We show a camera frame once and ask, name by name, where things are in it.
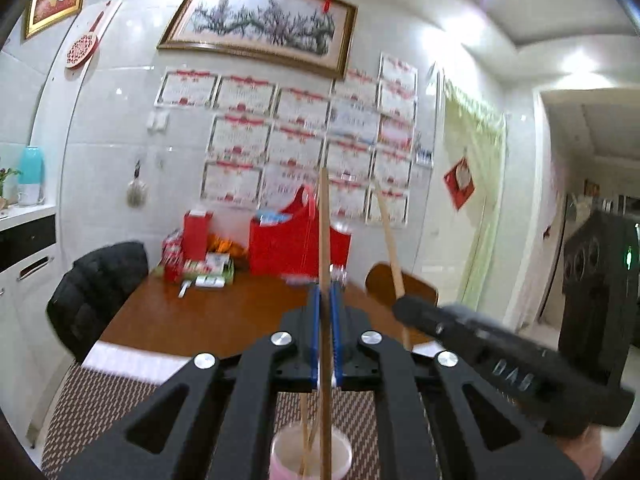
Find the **teal white humidifier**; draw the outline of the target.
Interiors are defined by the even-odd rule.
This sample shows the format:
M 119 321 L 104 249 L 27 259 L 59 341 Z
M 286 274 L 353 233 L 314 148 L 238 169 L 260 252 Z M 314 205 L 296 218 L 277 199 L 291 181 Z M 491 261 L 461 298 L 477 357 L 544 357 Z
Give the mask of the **teal white humidifier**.
M 21 207 L 40 203 L 44 178 L 43 154 L 38 146 L 26 146 L 21 154 L 18 170 L 18 204 Z

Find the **red round wall ornament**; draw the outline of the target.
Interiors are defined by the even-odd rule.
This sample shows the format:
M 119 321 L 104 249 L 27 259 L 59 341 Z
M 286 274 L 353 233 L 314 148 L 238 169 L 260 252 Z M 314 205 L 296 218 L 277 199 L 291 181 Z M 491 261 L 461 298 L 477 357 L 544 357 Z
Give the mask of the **red round wall ornament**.
M 110 5 L 111 3 L 108 2 L 105 6 L 105 9 L 98 14 L 88 32 L 85 32 L 78 39 L 76 39 L 67 50 L 65 59 L 66 70 L 76 70 L 76 68 L 87 62 L 88 58 L 90 58 L 90 55 L 92 55 L 93 51 L 96 50 L 99 42 L 96 29 L 98 28 L 100 21 L 104 17 Z

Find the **white black sideboard cabinet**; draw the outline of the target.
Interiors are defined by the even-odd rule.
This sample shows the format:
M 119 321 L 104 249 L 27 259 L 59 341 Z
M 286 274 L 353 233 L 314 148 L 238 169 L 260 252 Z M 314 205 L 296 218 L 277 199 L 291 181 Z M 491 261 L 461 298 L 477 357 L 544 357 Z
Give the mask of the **white black sideboard cabinet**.
M 1 219 L 1 411 L 31 448 L 70 362 L 47 315 L 60 255 L 54 209 Z

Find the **black jacket on chair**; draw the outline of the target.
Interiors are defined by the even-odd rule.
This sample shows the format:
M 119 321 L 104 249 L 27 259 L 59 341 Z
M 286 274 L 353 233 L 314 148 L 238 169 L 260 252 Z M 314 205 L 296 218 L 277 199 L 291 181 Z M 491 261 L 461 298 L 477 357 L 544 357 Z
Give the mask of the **black jacket on chair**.
M 76 260 L 47 304 L 60 343 L 80 363 L 130 295 L 149 275 L 149 261 L 136 240 L 105 246 Z

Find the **pink cylindrical utensil cup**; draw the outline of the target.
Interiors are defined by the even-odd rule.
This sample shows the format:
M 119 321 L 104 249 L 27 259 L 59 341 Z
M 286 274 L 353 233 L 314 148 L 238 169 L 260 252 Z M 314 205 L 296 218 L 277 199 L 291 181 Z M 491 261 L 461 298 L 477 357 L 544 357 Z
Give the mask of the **pink cylindrical utensil cup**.
M 331 471 L 335 480 L 345 479 L 352 468 L 352 445 L 340 430 L 332 428 Z M 299 424 L 280 429 L 272 439 L 269 479 L 319 479 L 321 453 L 315 440 L 308 453 L 303 448 L 303 429 Z

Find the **brown polka dot placemat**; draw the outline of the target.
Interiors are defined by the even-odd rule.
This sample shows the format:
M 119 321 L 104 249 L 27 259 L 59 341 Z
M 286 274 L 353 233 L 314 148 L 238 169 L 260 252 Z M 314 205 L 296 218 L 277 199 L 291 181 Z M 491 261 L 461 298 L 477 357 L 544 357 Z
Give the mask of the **brown polka dot placemat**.
M 40 469 L 46 478 L 57 479 L 73 457 L 152 396 L 157 388 L 150 382 L 72 365 L 55 404 L 44 444 Z M 161 421 L 163 406 L 172 422 L 185 396 L 184 391 L 171 394 L 168 401 L 160 404 L 159 415 L 143 417 L 132 432 L 134 443 L 142 444 L 152 453 L 160 452 L 170 433 L 170 428 Z M 279 393 L 272 434 L 299 422 L 299 414 L 298 394 Z M 332 422 L 352 445 L 352 466 L 344 479 L 382 479 L 375 415 L 373 392 L 333 390 Z

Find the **red cola can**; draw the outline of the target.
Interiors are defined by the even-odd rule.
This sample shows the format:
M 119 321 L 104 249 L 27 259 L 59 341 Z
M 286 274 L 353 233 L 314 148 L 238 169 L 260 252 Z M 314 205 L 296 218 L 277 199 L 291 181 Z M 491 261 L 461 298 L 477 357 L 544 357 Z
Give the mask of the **red cola can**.
M 163 278 L 166 283 L 175 284 L 182 280 L 183 253 L 181 244 L 168 244 L 162 252 Z

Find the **framed plum blossom painting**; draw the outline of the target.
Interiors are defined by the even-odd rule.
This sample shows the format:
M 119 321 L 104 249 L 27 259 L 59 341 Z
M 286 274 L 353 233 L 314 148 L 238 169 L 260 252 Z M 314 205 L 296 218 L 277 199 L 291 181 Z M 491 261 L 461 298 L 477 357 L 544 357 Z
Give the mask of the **framed plum blossom painting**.
M 342 80 L 357 12 L 343 0 L 183 0 L 157 47 L 251 58 Z

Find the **hanging round brush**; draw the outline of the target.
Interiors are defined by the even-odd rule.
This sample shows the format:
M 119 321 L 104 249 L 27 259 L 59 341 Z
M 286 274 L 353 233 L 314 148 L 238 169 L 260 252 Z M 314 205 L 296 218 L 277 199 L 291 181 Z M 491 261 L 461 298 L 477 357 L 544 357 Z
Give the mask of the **hanging round brush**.
M 134 165 L 134 177 L 127 185 L 126 203 L 131 208 L 140 208 L 146 202 L 146 184 L 141 180 L 141 160 Z

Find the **green flat box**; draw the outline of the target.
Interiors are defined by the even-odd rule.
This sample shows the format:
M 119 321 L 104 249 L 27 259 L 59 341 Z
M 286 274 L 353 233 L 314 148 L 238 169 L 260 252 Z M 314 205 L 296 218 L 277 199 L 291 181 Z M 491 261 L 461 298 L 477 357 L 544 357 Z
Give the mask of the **green flat box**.
M 234 263 L 228 254 L 209 252 L 202 261 L 186 260 L 183 263 L 182 276 L 186 280 L 195 280 L 199 276 L 222 278 L 231 284 L 234 279 Z

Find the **red gift bag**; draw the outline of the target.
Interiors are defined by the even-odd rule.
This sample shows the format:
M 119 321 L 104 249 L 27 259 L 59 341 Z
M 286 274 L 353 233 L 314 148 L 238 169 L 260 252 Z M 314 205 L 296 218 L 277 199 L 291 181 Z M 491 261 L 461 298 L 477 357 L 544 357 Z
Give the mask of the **red gift bag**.
M 316 278 L 319 273 L 319 209 L 312 188 L 301 186 L 278 214 L 288 220 L 263 224 L 250 220 L 248 267 L 254 275 L 298 275 Z

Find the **small green potted plant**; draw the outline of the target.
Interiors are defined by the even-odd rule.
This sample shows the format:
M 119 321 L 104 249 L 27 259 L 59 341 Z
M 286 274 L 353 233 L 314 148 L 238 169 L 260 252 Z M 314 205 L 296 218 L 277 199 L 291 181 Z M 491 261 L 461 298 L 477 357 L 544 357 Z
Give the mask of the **small green potted plant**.
M 6 180 L 10 177 L 18 177 L 22 174 L 21 170 L 15 168 L 1 168 L 0 169 L 0 210 L 4 211 L 8 208 L 9 201 L 4 197 L 4 187 L 6 186 Z

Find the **red door poster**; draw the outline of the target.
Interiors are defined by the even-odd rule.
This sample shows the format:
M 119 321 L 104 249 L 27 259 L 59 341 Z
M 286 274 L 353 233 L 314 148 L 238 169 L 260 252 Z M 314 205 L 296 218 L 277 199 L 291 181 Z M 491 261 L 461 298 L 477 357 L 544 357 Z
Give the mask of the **red door poster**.
M 460 210 L 475 191 L 468 160 L 462 157 L 445 175 L 444 182 L 455 210 Z

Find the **red tall box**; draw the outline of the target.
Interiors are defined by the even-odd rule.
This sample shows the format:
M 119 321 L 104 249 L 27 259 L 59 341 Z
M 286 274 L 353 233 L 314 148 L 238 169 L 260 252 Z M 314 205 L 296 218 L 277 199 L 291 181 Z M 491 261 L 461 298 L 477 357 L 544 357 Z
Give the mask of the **red tall box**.
M 183 258 L 204 261 L 213 213 L 205 210 L 189 210 L 183 216 L 182 252 Z

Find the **wooden chopstick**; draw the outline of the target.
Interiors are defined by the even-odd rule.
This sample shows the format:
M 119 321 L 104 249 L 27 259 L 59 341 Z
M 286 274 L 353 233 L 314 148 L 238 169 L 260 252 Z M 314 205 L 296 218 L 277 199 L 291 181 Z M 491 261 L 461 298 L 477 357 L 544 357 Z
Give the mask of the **wooden chopstick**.
M 319 439 L 320 479 L 332 479 L 332 419 L 331 379 L 333 348 L 331 335 L 331 246 L 330 246 L 330 196 L 329 171 L 322 168 L 319 174 L 319 289 L 320 289 L 320 393 Z
M 397 258 L 397 249 L 394 234 L 392 232 L 392 228 L 390 227 L 390 216 L 388 215 L 388 209 L 381 185 L 377 180 L 373 180 L 373 187 L 376 200 L 378 201 L 378 209 L 380 210 L 381 214 L 388 260 L 390 260 L 390 272 L 392 272 L 395 297 L 397 299 L 400 299 L 401 297 L 405 296 L 406 292 L 404 279 L 402 278 L 401 274 L 401 267 Z

